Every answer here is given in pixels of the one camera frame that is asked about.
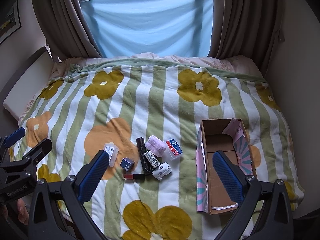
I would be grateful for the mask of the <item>person's left hand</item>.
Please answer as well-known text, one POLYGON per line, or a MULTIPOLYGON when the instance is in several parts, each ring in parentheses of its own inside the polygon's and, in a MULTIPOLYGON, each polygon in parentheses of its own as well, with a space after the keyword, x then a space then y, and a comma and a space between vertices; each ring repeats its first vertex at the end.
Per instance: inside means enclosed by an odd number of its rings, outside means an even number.
MULTIPOLYGON (((29 224, 29 213, 28 210, 25 206, 25 202, 23 201, 22 198, 17 200, 17 210, 18 210, 18 220, 24 224, 28 225, 29 224)), ((4 218, 7 220, 8 219, 8 209, 6 206, 1 206, 1 214, 4 216, 4 218)))

